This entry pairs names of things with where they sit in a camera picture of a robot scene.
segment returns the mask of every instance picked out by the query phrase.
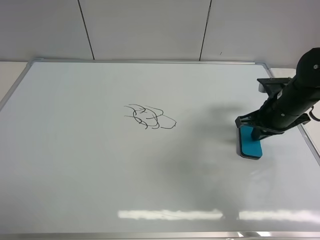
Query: cable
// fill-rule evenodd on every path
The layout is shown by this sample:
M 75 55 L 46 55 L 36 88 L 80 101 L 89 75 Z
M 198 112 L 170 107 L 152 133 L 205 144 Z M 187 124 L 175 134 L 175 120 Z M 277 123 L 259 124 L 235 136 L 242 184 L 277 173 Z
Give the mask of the cable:
M 311 110 L 310 110 L 310 112 L 309 112 L 309 114 L 310 114 L 310 117 L 313 119 L 313 120 L 315 120 L 315 121 L 317 121 L 317 122 L 320 122 L 320 119 L 319 118 L 317 118 L 314 114 L 313 114 L 313 110 L 314 110 L 314 106 L 312 106 L 311 107 Z

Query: whiteboard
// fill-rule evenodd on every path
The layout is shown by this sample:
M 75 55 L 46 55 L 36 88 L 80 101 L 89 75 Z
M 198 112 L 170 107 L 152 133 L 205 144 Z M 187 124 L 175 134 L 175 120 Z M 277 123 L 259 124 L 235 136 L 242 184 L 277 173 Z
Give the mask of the whiteboard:
M 297 128 L 260 160 L 236 154 L 236 117 L 267 99 L 257 78 L 255 64 L 35 62 L 0 111 L 0 233 L 318 231 L 320 168 Z M 176 124 L 145 129 L 133 104 Z

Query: whiteboard frame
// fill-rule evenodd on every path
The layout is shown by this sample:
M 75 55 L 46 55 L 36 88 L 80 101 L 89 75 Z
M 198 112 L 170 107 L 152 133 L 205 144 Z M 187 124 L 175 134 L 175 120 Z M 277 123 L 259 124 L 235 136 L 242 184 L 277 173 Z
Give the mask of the whiteboard frame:
M 261 65 L 266 70 L 270 78 L 274 78 L 272 72 L 264 62 L 252 61 L 147 61 L 147 60 L 79 60 L 79 59 L 46 59 L 35 58 L 30 60 L 22 73 L 16 79 L 9 91 L 0 101 L 0 111 L 8 102 L 9 98 L 15 92 L 25 75 L 28 73 L 34 63 L 142 63 L 142 64 L 237 64 L 237 65 Z M 320 165 L 320 154 L 317 150 L 310 135 L 303 125 L 299 125 L 302 137 L 310 148 L 314 158 Z M 212 232 L 106 232 L 106 233 L 21 233 L 21 234 L 0 234 L 0 240 L 42 240 L 42 239 L 56 239 L 56 240 L 69 240 L 69 239 L 236 239 L 236 238 L 320 238 L 320 231 L 306 232 L 306 231 L 212 231 Z

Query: black marker drawing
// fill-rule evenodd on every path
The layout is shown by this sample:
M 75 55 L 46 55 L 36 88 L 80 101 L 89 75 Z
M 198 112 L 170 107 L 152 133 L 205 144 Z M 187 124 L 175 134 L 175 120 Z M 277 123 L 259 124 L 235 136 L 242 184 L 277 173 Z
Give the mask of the black marker drawing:
M 151 127 L 152 129 L 173 129 L 177 122 L 164 115 L 164 111 L 151 107 L 141 106 L 138 104 L 129 104 L 125 106 L 132 110 L 132 115 L 126 115 L 125 117 L 133 118 L 138 124 L 145 126 L 145 129 Z

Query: blue eraser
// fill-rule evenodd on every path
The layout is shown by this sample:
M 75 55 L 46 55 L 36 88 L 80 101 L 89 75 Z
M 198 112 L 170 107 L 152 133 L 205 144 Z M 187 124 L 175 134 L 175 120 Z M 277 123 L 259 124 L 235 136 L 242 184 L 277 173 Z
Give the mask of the blue eraser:
M 240 155 L 246 159 L 258 160 L 262 157 L 262 148 L 259 140 L 253 140 L 251 137 L 251 126 L 242 126 L 239 128 L 239 146 Z

